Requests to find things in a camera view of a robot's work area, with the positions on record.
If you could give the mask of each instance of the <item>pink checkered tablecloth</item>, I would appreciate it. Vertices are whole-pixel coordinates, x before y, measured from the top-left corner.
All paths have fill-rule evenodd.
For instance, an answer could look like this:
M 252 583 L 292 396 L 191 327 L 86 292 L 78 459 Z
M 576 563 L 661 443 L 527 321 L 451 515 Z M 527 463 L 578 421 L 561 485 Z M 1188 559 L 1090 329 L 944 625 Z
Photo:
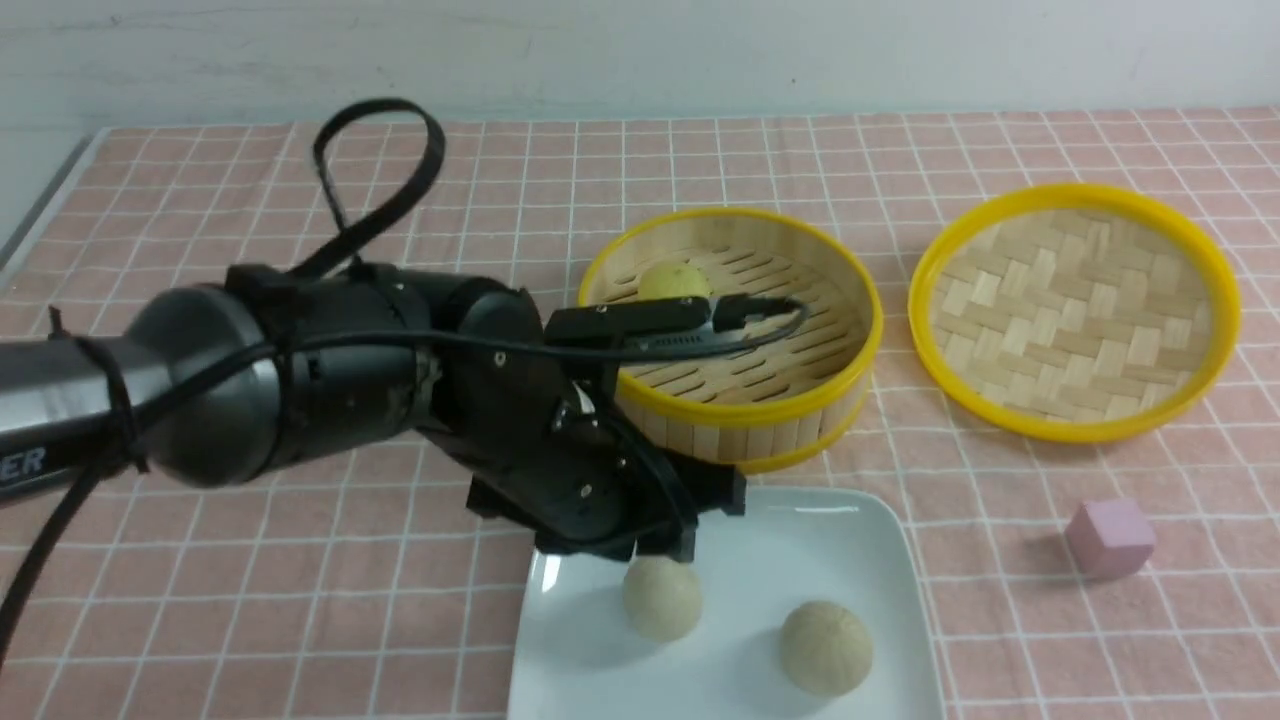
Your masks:
M 116 333 L 156 291 L 289 264 L 333 227 L 314 126 L 116 129 L 0 300 L 0 334 Z M 673 209 L 755 205 L 841 238 L 887 318 L 873 401 L 822 459 L 764 483 L 859 488 L 902 519 L 951 717 L 1280 717 L 1280 114 L 1275 109 L 861 115 L 448 127 L 443 182 L 367 256 L 568 302 L 593 255 Z M 417 126 L 334 149 L 349 208 L 393 192 Z M 1244 300 L 1207 401 L 1114 447 L 995 430 L 911 350 L 908 281 L 945 223 L 1029 183 L 1133 187 L 1219 238 Z M 466 514 L 466 477 L 404 438 L 237 491 L 104 486 L 37 589 L 5 720 L 497 719 L 530 538 Z M 1152 518 L 1142 574 L 1082 583 L 1082 500 Z M 12 577 L 55 498 L 0 511 Z

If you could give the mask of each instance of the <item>white plate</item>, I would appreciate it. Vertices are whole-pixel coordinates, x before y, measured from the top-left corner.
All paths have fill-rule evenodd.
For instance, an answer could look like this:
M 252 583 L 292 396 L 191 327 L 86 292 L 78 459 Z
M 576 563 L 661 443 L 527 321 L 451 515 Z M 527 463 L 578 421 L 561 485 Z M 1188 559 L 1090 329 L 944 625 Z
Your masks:
M 750 488 L 744 518 L 704 515 L 694 568 L 703 618 L 657 646 L 622 610 L 622 564 L 535 553 L 516 639 L 508 720 L 877 717 L 943 720 L 942 688 L 902 528 L 878 498 Z M 810 600 L 854 611 L 872 673 L 833 701 L 777 660 L 778 629 Z

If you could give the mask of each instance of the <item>yellow rim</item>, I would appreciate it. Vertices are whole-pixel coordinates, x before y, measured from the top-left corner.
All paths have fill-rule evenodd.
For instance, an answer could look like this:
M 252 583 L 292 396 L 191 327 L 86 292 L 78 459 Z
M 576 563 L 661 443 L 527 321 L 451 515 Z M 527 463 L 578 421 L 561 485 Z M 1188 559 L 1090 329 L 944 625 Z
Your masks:
M 942 268 L 978 232 L 1015 215 L 1039 210 L 1093 209 L 1115 213 L 1162 232 L 1178 245 L 1204 277 L 1213 306 L 1213 337 L 1203 365 L 1172 397 L 1138 415 L 1107 423 L 1052 423 L 1014 413 L 989 402 L 956 375 L 942 357 L 929 327 L 929 300 Z M 991 200 L 970 210 L 933 242 L 911 278 L 908 299 L 911 338 L 924 369 L 955 398 L 979 418 L 1001 428 L 1055 442 L 1110 442 L 1157 428 L 1187 411 L 1212 387 L 1226 366 L 1240 329 L 1240 291 L 1226 258 L 1196 223 L 1172 208 L 1149 197 L 1096 184 L 1032 187 Z
M 852 252 L 840 245 L 840 242 L 835 238 L 806 223 L 801 223 L 785 215 L 778 215 L 777 213 L 768 213 L 765 210 L 755 210 L 750 208 L 700 208 L 698 210 L 685 210 L 654 218 L 631 228 L 600 251 L 595 260 L 591 261 L 591 265 L 586 269 L 586 275 L 579 286 L 577 304 L 588 305 L 590 302 L 588 299 L 588 288 L 590 288 L 591 283 L 595 282 L 595 275 L 600 273 L 604 266 L 604 261 L 609 258 L 609 255 L 616 252 L 618 247 L 622 247 L 636 236 L 667 223 L 721 215 L 746 215 L 782 223 L 794 229 L 809 233 L 814 238 L 826 242 L 833 250 L 840 252 L 840 255 L 863 279 L 863 284 L 870 295 L 872 327 L 867 333 L 867 342 L 854 357 L 854 361 L 826 383 L 795 397 L 787 397 L 785 400 L 776 400 L 772 402 L 760 402 L 758 405 L 709 405 L 691 402 L 689 400 L 681 400 L 644 386 L 626 372 L 618 373 L 618 391 L 640 406 L 655 410 L 675 420 L 694 424 L 716 424 L 721 427 L 744 427 L 762 423 L 777 423 L 794 416 L 805 415 L 831 405 L 840 396 L 842 396 L 845 391 L 847 391 L 849 387 L 870 366 L 872 360 L 876 356 L 876 351 L 879 348 L 881 334 L 884 329 L 884 313 L 881 307 L 879 293 L 876 292 L 876 284 L 872 282 L 870 273 L 867 272 L 867 268 L 863 266 Z
M 870 395 L 870 384 L 863 389 L 861 397 L 854 404 L 854 409 L 849 411 L 849 416 L 840 421 L 838 425 L 831 429 L 829 433 L 822 436 L 814 442 L 792 450 L 791 452 L 783 452 L 782 455 L 771 455 L 768 457 L 756 457 L 755 460 L 744 460 L 737 462 L 737 469 L 742 471 L 744 475 L 759 475 L 760 473 L 772 473 L 774 470 L 782 470 L 783 468 L 790 468 L 792 465 L 799 465 L 805 460 L 818 455 L 823 450 L 831 447 L 837 439 L 845 437 L 845 432 L 849 430 L 858 420 L 858 414 L 863 411 L 863 405 L 867 402 L 867 396 Z

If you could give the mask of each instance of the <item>dough ball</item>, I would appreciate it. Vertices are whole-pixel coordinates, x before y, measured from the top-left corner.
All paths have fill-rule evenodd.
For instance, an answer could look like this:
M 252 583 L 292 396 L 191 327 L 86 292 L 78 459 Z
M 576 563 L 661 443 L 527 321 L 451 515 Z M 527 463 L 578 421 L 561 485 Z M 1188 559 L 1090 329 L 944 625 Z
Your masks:
M 710 297 L 712 283 L 698 268 L 680 260 L 663 260 L 640 275 L 636 300 L 666 297 Z
M 801 689 L 842 696 L 872 671 L 872 635 L 856 615 L 826 601 L 806 602 L 782 624 L 782 669 Z
M 687 635 L 703 616 L 694 569 L 666 556 L 641 556 L 622 580 L 622 603 L 635 632 L 654 642 Z

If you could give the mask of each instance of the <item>pink wooden block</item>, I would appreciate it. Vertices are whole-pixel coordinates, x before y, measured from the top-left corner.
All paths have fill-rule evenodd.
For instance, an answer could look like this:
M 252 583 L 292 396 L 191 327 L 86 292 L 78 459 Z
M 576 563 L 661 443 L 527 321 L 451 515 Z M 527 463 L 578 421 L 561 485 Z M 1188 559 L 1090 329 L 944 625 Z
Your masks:
M 1156 550 L 1156 530 L 1133 500 L 1085 502 L 1066 527 L 1066 544 L 1082 573 L 1108 580 L 1142 570 Z

